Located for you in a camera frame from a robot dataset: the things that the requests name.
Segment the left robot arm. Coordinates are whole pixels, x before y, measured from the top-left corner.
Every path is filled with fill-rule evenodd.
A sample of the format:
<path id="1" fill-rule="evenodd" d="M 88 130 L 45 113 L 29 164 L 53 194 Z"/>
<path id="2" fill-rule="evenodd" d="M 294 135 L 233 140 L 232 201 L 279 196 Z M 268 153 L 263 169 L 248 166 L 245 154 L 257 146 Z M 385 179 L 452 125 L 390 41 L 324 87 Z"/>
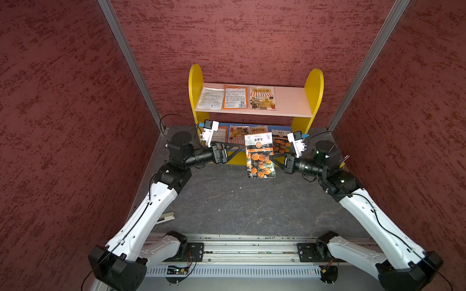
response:
<path id="1" fill-rule="evenodd" d="M 241 144 L 209 142 L 209 133 L 202 134 L 206 145 L 194 143 L 188 132 L 178 132 L 167 144 L 169 160 L 149 181 L 149 189 L 141 204 L 121 230 L 105 246 L 95 246 L 88 259 L 91 275 L 113 291 L 135 291 L 141 285 L 148 266 L 166 260 L 184 261 L 187 274 L 193 273 L 203 259 L 202 249 L 190 247 L 185 235 L 170 231 L 150 246 L 145 242 L 189 179 L 191 169 L 210 162 L 227 164 L 244 150 Z"/>

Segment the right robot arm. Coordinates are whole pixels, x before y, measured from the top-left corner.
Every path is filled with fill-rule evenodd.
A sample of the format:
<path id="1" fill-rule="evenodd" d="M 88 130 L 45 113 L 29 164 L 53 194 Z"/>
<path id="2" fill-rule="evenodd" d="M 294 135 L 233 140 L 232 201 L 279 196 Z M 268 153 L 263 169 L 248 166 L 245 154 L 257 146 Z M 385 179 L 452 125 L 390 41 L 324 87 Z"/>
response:
<path id="1" fill-rule="evenodd" d="M 271 161 L 285 173 L 300 173 L 316 179 L 326 194 L 345 208 L 380 247 L 371 251 L 329 231 L 316 239 L 316 253 L 322 260 L 339 259 L 363 270 L 386 291 L 420 291 L 444 264 L 434 251 L 425 251 L 411 240 L 372 199 L 349 171 L 342 167 L 340 150 L 330 141 L 319 141 L 311 160 L 283 154 L 284 162 Z"/>

